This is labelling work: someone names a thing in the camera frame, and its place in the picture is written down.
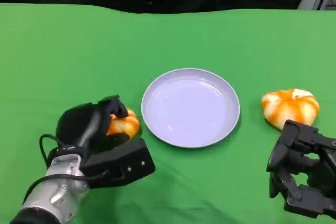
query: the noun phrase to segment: table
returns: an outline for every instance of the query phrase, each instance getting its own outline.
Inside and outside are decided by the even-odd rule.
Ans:
[[[118,93],[140,115],[150,82],[181,67],[207,69],[231,83],[241,103],[236,130],[213,147],[184,150],[157,140],[142,124],[156,172],[127,187],[90,192],[72,223],[333,223],[284,212],[281,197],[268,198],[265,168],[279,132],[264,121],[260,99],[275,89],[307,89],[321,106],[315,126],[336,137],[335,15],[139,15],[1,4],[0,224],[14,217],[28,186],[44,175],[38,137],[55,132],[63,111]]]

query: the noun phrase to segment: plate rim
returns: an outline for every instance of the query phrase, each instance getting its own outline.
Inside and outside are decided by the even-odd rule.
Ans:
[[[172,144],[172,143],[170,143],[169,141],[166,141],[166,140],[162,139],[161,137],[159,137],[158,134],[155,133],[155,131],[153,131],[153,130],[151,129],[151,127],[149,126],[149,124],[147,123],[148,121],[146,120],[145,115],[144,115],[143,112],[144,112],[144,98],[146,97],[146,95],[147,95],[149,89],[153,86],[153,84],[154,84],[157,80],[159,80],[160,78],[164,77],[165,75],[170,74],[170,73],[172,73],[172,72],[181,71],[181,70],[196,70],[196,71],[207,72],[207,73],[209,73],[209,74],[212,74],[212,75],[216,76],[217,78],[220,78],[222,81],[224,81],[224,82],[229,86],[229,88],[233,91],[233,94],[235,95],[235,98],[236,98],[237,101],[238,101],[238,108],[237,108],[237,109],[238,109],[238,111],[237,111],[238,113],[237,113],[237,117],[236,117],[236,119],[235,119],[235,121],[234,121],[234,125],[233,125],[233,127],[228,131],[228,133],[227,133],[225,136],[222,137],[222,139],[220,139],[220,140],[218,140],[218,141],[215,141],[215,142],[213,142],[213,143],[209,143],[209,144],[202,145],[202,146],[197,146],[197,147],[190,147],[190,146],[176,145],[176,144]],[[229,83],[228,81],[226,81],[223,77],[219,76],[218,74],[213,73],[213,72],[210,72],[210,71],[205,70],[205,69],[201,69],[201,68],[178,68],[178,69],[173,69],[173,70],[170,70],[170,71],[168,71],[168,72],[165,72],[165,73],[159,75],[158,77],[156,77],[156,78],[155,78],[155,79],[148,85],[148,87],[146,88],[146,90],[145,90],[145,92],[144,92],[144,94],[143,94],[143,96],[142,96],[142,99],[141,99],[141,116],[142,116],[142,118],[143,118],[143,120],[144,120],[144,122],[145,122],[145,125],[146,125],[147,128],[150,130],[150,132],[151,132],[153,135],[155,135],[155,137],[157,137],[157,138],[158,138],[159,140],[161,140],[162,142],[165,142],[166,144],[170,144],[170,145],[172,145],[172,146],[176,146],[176,147],[180,147],[180,148],[189,148],[189,149],[204,148],[204,147],[208,147],[208,146],[211,146],[211,145],[214,145],[214,144],[216,144],[216,143],[219,143],[219,142],[223,141],[223,140],[224,140],[227,136],[229,136],[230,133],[235,129],[235,127],[236,127],[237,124],[238,124],[239,118],[240,118],[240,100],[239,100],[239,97],[238,97],[238,95],[237,95],[236,90],[230,85],[230,83]]]

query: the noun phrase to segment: robotic hand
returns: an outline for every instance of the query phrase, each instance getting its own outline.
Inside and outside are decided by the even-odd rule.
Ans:
[[[111,114],[128,116],[118,96],[66,111],[59,119],[56,137],[40,138],[47,174],[31,185],[10,224],[68,223],[89,189],[124,186],[155,171],[143,139],[113,146],[116,136],[107,136]],[[43,137],[58,143],[48,157]]]
[[[305,154],[316,153],[319,159]],[[318,129],[287,120],[268,161],[269,196],[279,193],[284,209],[316,218],[336,219],[336,139],[324,137]],[[297,186],[291,174],[306,173],[307,186]]]

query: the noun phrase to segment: screw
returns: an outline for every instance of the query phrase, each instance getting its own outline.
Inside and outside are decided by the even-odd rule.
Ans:
[[[299,192],[297,191],[296,193],[294,193],[293,198],[294,198],[294,199],[297,199],[297,200],[301,200],[301,199],[302,199],[301,193],[299,193]]]

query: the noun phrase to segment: small pumpkin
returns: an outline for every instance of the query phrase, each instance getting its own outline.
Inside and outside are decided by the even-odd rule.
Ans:
[[[290,119],[311,126],[318,116],[320,106],[307,90],[278,90],[265,94],[261,100],[265,119],[282,130]]]
[[[111,115],[112,121],[107,135],[126,133],[132,139],[139,132],[140,123],[138,117],[130,108],[126,109],[128,112],[126,118],[118,118],[114,114]]]

